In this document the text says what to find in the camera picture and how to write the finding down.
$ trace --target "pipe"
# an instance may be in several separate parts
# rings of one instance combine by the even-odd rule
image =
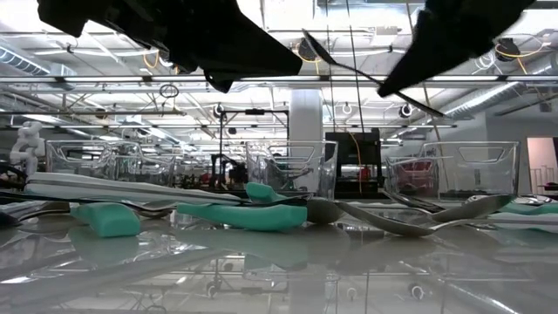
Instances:
[[[558,74],[558,52],[535,60],[528,65],[528,69],[528,72],[534,75]],[[463,118],[519,97],[528,89],[527,84],[523,82],[508,82],[487,90],[477,90],[444,106],[442,112],[452,119]]]
[[[14,112],[0,112],[0,116],[3,115],[48,115],[48,116],[79,116],[79,115],[83,115],[83,116],[98,116],[98,115],[103,115],[103,116],[115,116],[115,115],[134,115],[134,114],[138,114],[141,113],[142,115],[185,115],[184,113],[181,112],[176,112],[176,111],[167,111],[167,112],[162,112],[162,111],[154,111],[154,112],[140,112],[140,111],[125,111],[125,112],[41,112],[41,113],[33,113],[33,112],[28,112],[28,111],[14,111]]]

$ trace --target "wall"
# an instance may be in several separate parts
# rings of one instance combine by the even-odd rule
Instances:
[[[558,137],[558,126],[552,119],[487,119],[488,140],[519,141],[520,179],[519,193],[531,193],[527,137]]]
[[[553,138],[527,138],[529,168],[558,168]]]

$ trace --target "transparent container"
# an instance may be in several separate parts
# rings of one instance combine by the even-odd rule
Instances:
[[[425,143],[414,158],[387,158],[386,189],[439,201],[515,195],[518,142]]]
[[[46,172],[112,180],[112,148],[103,140],[47,140]]]
[[[290,195],[312,193],[334,199],[337,143],[266,140],[246,143],[248,181]]]
[[[145,157],[137,143],[60,140],[46,143],[47,172],[81,174],[113,181],[172,186],[174,158]]]

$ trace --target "exposed ductwork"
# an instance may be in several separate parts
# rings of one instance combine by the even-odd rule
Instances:
[[[18,111],[35,113],[35,112],[43,111],[42,109],[39,108],[45,108],[45,107],[52,108],[54,110],[60,109],[58,106],[52,104],[49,101],[37,97],[33,97],[31,95],[27,95],[24,92],[15,91],[8,86],[0,85],[0,111],[18,110]],[[76,120],[70,120],[62,117],[35,115],[35,116],[29,116],[25,118],[35,119],[53,125],[76,125]],[[66,130],[70,133],[75,133],[77,135],[86,138],[91,138],[92,136],[95,136],[95,134],[88,134],[79,130],[72,130],[72,129],[66,129]]]
[[[3,40],[0,40],[0,63],[10,65],[32,76],[51,75],[66,77],[76,75],[74,70],[65,65],[34,60],[33,57],[28,56],[24,51],[9,45]],[[66,91],[75,88],[75,85],[68,83],[55,83],[50,85],[56,88],[62,88]]]
[[[558,52],[553,52],[528,65],[529,74],[558,75]],[[468,93],[441,108],[440,111],[452,119],[460,119],[483,112],[486,109],[530,92],[523,82],[509,82],[489,89],[479,89]]]
[[[51,70],[27,58],[23,51],[0,41],[0,62],[30,75],[49,75]]]

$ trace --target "white column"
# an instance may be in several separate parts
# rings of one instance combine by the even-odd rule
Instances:
[[[323,140],[322,98],[319,90],[293,90],[289,108],[290,140]],[[291,157],[308,157],[311,147],[291,149]],[[320,154],[319,146],[314,154]],[[314,158],[308,165],[317,170],[319,159]],[[306,187],[316,192],[319,185],[319,172],[315,171],[295,180],[297,188]]]
[[[293,90],[290,97],[290,139],[322,140],[322,97],[319,90]]]

